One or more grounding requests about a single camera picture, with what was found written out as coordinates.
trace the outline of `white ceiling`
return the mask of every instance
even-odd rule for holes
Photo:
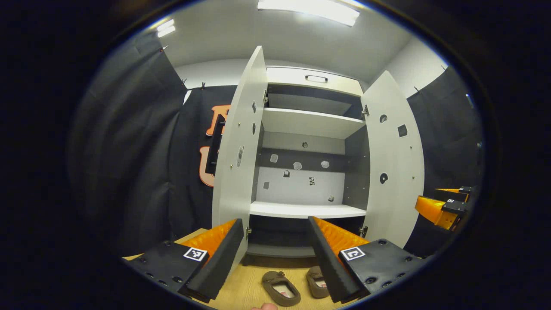
[[[176,31],[161,38],[175,67],[249,58],[299,62],[371,81],[412,35],[383,15],[360,11],[353,27],[295,12],[258,10],[258,0],[206,0],[172,15]]]

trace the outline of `open cabinet door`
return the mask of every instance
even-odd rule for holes
[[[425,167],[415,117],[396,81],[385,71],[361,96],[371,160],[367,240],[388,239],[403,248],[417,221]]]
[[[262,46],[258,46],[235,90],[220,142],[212,200],[213,227],[235,218],[242,219],[244,229],[249,226],[256,149],[267,86],[264,54]],[[244,233],[232,271],[247,251]]]

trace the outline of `pair of slippers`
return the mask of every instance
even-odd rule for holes
[[[308,286],[312,296],[316,298],[324,298],[329,296],[327,285],[321,274],[319,266],[310,268],[306,273]],[[294,306],[300,302],[300,292],[296,287],[285,277],[283,271],[268,271],[262,277],[262,286],[276,303],[281,306]]]

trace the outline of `black curtain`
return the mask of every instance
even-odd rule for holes
[[[67,151],[75,198],[117,255],[173,239],[171,224],[192,218],[168,166],[186,91],[156,33],[137,35],[105,60],[74,116]]]
[[[461,77],[448,67],[408,98],[423,144],[424,196],[433,197],[436,188],[478,185],[482,179],[482,123],[468,94]],[[432,255],[450,237],[450,231],[419,215],[404,249]]]
[[[181,107],[172,137],[169,173],[177,188],[172,198],[183,206],[171,204],[174,205],[170,209],[171,218],[186,218],[186,221],[174,222],[172,226],[182,236],[199,228],[212,227],[213,188],[199,177],[199,149],[212,143],[212,136],[206,134],[214,115],[212,107],[231,104],[236,88],[236,85],[194,88]]]

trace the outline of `white shelf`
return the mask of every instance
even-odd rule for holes
[[[262,124],[268,132],[346,139],[365,126],[365,121],[312,111],[264,108]]]
[[[251,203],[250,214],[284,218],[342,218],[365,216],[365,210],[347,205],[290,205],[254,201]]]

